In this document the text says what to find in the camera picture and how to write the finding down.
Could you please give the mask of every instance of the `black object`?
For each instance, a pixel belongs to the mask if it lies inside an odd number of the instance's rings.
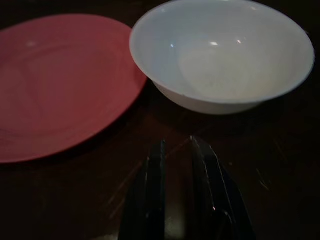
[[[194,200],[199,240],[255,240],[235,182],[211,146],[191,137]],[[163,240],[165,236],[165,142],[152,147],[125,201],[119,240]]]
[[[118,240],[163,240],[165,236],[165,141],[152,147],[130,187]]]

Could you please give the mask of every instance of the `white bowl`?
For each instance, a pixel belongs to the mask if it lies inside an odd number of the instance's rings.
[[[233,114],[284,95],[309,75],[314,48],[284,14],[248,0],[175,0],[134,26],[138,67],[176,104]]]

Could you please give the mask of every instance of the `wooden table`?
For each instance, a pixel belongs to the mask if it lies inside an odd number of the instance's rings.
[[[0,28],[62,13],[97,14],[132,27],[162,2],[1,0]],[[260,2],[300,24],[319,50],[317,0]],[[149,80],[130,110],[94,138],[50,157],[0,165],[0,239],[111,239],[137,169],[151,144],[163,138],[167,224],[187,229],[176,231],[177,239],[196,239],[189,136],[197,135],[212,145],[237,182],[257,239],[319,240],[318,65],[294,92],[229,116],[183,109]]]

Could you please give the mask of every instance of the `dark wooden table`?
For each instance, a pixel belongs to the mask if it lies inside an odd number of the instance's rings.
[[[300,24],[316,53],[317,1],[261,0]],[[62,13],[97,14],[132,27],[162,2],[0,0],[0,28]],[[151,144],[162,138],[167,142],[168,235],[196,239],[189,136],[197,135],[212,145],[238,183],[257,239],[319,240],[319,76],[316,62],[294,92],[229,116],[183,109],[149,80],[126,114],[85,143],[43,159],[0,165],[0,239],[111,239],[128,186]]]

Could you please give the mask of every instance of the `table surface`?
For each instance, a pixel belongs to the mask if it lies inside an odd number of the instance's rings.
[[[163,0],[0,0],[0,28],[62,13],[97,14],[133,26]],[[319,49],[317,0],[260,0],[296,21]],[[257,239],[320,239],[320,83],[241,114],[183,109],[148,80],[116,123],[65,152],[0,165],[1,240],[111,239],[124,199],[152,143],[166,139],[168,238],[196,239],[190,135],[212,145],[237,182]]]

